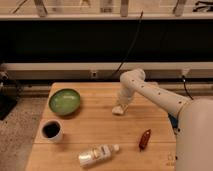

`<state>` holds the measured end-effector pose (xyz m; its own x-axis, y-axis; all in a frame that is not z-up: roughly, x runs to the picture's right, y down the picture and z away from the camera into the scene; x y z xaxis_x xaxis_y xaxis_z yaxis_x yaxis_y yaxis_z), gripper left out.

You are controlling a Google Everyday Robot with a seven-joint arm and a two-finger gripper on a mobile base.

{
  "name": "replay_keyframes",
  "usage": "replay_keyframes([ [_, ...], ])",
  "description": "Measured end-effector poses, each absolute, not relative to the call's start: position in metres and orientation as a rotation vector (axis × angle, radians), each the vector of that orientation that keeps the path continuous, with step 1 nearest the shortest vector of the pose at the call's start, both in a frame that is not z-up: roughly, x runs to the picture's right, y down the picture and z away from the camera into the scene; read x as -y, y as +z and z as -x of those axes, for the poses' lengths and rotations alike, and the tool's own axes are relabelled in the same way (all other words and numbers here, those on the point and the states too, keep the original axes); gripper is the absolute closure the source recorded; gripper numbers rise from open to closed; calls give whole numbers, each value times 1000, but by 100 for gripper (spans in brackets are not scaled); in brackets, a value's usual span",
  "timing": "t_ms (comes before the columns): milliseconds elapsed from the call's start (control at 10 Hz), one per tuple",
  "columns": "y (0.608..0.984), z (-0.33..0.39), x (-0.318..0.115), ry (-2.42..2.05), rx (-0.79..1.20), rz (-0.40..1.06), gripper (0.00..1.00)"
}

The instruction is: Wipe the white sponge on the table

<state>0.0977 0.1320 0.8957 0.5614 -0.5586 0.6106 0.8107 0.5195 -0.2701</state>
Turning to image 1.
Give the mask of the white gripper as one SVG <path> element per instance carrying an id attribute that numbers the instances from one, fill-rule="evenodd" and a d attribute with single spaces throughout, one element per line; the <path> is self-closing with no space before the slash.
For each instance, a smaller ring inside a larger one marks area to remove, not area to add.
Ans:
<path id="1" fill-rule="evenodd" d="M 126 107 L 128 106 L 134 97 L 134 91 L 127 88 L 127 87 L 121 87 L 118 91 L 118 99 L 117 102 L 120 106 Z"/>

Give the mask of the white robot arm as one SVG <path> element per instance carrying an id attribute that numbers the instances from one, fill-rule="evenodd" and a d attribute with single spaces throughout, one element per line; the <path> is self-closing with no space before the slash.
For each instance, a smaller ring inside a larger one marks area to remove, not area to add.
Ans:
<path id="1" fill-rule="evenodd" d="M 178 120 L 175 171 L 213 171 L 213 100 L 191 100 L 145 81 L 145 72 L 121 74 L 118 106 L 122 114 L 137 92 Z"/>

